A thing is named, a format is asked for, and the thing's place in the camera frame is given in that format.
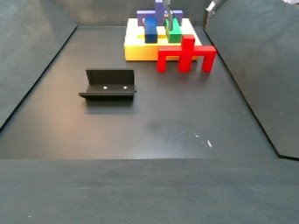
black bracket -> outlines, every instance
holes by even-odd
[[[135,70],[87,69],[89,90],[79,96],[89,100],[133,98],[135,96]]]

green block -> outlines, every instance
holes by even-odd
[[[182,43],[183,32],[177,18],[173,20],[171,31],[169,29],[169,20],[167,19],[165,20],[165,29],[166,29],[166,36],[169,38],[169,43]]]

red block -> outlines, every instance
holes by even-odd
[[[202,70],[212,72],[213,63],[217,57],[217,48],[213,45],[194,46],[196,37],[193,35],[182,36],[182,46],[161,46],[158,52],[157,69],[159,73],[166,71],[166,57],[181,56],[179,71],[189,73],[193,67],[193,56],[204,56]]]

yellow block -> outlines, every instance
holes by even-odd
[[[145,27],[138,26],[138,19],[130,18],[126,28],[126,60],[158,60],[159,46],[179,46],[178,43],[169,43],[163,26],[158,26],[158,43],[146,44]],[[196,37],[196,45],[201,46],[202,42],[197,32],[193,29],[193,24],[189,18],[182,20],[182,34],[193,34]],[[179,57],[167,57],[167,60],[178,60]]]

colorful block structure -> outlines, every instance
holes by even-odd
[[[171,19],[166,19],[167,7],[165,0],[155,0],[155,10],[139,10],[137,18],[129,19],[126,60],[158,60],[159,72],[166,70],[167,60],[179,60],[179,71],[189,72],[193,60],[205,56],[204,71],[209,72],[217,50],[214,46],[202,46],[191,21],[183,18],[181,10],[173,10]]]
[[[158,60],[159,46],[179,46],[183,34],[196,37],[196,45],[202,42],[189,18],[183,18],[183,11],[173,11],[173,30],[169,29],[169,20],[165,18],[165,2],[155,0],[155,10],[139,10],[137,18],[130,18],[126,29],[126,60]],[[170,56],[167,60],[178,60],[178,56]]]

